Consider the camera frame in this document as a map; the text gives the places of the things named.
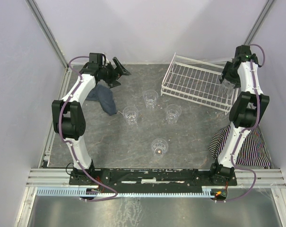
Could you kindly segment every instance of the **metal post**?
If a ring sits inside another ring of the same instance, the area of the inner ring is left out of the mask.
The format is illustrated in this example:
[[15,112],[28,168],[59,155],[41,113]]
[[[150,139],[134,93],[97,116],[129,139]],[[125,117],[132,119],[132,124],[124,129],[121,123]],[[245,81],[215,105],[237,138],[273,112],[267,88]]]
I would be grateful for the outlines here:
[[66,59],[64,58],[52,32],[50,31],[49,27],[47,26],[39,8],[37,3],[34,0],[25,0],[29,6],[29,8],[31,9],[33,15],[35,16],[36,20],[38,21],[42,31],[44,32],[46,38],[48,39],[50,45],[52,46],[52,48],[54,49],[55,53],[57,54],[60,62],[62,63],[62,65],[67,68],[68,64]]
[[244,45],[250,45],[253,38],[257,34],[258,30],[260,29],[262,23],[266,19],[268,13],[270,12],[275,0],[268,0],[267,3],[265,4],[264,8],[260,12],[257,20],[255,21],[251,31],[249,32],[245,42],[243,43]]

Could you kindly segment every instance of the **concrete floor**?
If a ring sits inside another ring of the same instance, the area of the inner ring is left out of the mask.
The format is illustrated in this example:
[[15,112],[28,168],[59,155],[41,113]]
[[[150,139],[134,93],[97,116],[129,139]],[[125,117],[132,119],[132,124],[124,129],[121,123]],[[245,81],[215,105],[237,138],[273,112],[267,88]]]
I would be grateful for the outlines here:
[[[121,113],[106,114],[98,102],[85,101],[82,108],[86,120],[84,139],[95,167],[115,168],[210,168],[213,158],[208,145],[216,131],[228,125],[224,112],[163,95],[157,107],[149,110],[143,101],[143,91],[156,90],[160,95],[161,83],[168,65],[126,65],[131,76],[122,76],[119,87],[112,88],[117,110],[129,105],[139,110],[137,126],[128,126]],[[71,75],[69,89],[77,80]],[[165,120],[164,109],[170,104],[182,108],[176,125]],[[162,159],[155,159],[151,142],[163,138],[169,150]],[[67,145],[56,134],[49,167],[65,167],[72,162]]]

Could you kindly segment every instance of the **gray floor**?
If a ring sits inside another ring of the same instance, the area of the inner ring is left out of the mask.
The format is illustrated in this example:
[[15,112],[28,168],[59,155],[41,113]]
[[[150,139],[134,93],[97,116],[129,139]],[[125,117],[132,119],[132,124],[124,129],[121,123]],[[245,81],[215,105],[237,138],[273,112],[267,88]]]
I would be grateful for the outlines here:
[[[163,95],[156,109],[145,107],[142,93],[153,89],[160,95],[168,65],[126,65],[131,76],[122,76],[121,86],[112,89],[117,109],[129,105],[139,110],[138,126],[128,126],[123,115],[108,116],[98,102],[85,101],[83,112],[87,127],[86,147],[96,167],[116,168],[209,168],[213,159],[208,145],[215,132],[228,125],[224,112]],[[69,89],[77,77],[73,73]],[[182,108],[176,125],[165,120],[164,109],[170,104]],[[169,150],[162,159],[154,159],[151,142],[163,138]],[[68,147],[55,136],[49,167],[65,167],[72,162]]]
[[[237,197],[243,190],[229,190]],[[215,204],[201,198],[118,198],[83,202],[75,197],[37,196],[29,227],[278,227],[270,189]]]

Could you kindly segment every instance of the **rack wire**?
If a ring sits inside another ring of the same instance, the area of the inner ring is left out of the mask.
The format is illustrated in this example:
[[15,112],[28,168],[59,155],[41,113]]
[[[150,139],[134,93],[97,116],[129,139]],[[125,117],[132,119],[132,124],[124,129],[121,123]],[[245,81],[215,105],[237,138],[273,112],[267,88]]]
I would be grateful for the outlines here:
[[223,66],[185,58],[174,54],[162,83],[163,94],[206,105],[227,114],[237,98],[238,88],[231,95],[219,89]]

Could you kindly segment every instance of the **plastic cup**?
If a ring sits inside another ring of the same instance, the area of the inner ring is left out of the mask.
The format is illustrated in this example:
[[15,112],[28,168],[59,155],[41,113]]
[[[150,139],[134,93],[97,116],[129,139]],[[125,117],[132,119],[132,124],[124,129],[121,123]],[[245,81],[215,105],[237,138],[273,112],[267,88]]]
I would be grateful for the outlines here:
[[169,105],[166,108],[166,120],[169,124],[175,124],[182,114],[182,110],[178,105]]
[[164,139],[155,139],[151,143],[151,150],[156,157],[162,157],[168,151],[168,143]]
[[139,111],[134,106],[127,106],[123,110],[123,116],[126,119],[128,125],[137,125],[138,124],[138,117]]
[[144,98],[146,107],[149,109],[154,109],[154,107],[156,106],[157,99],[158,99],[158,93],[154,90],[144,91],[143,98]]

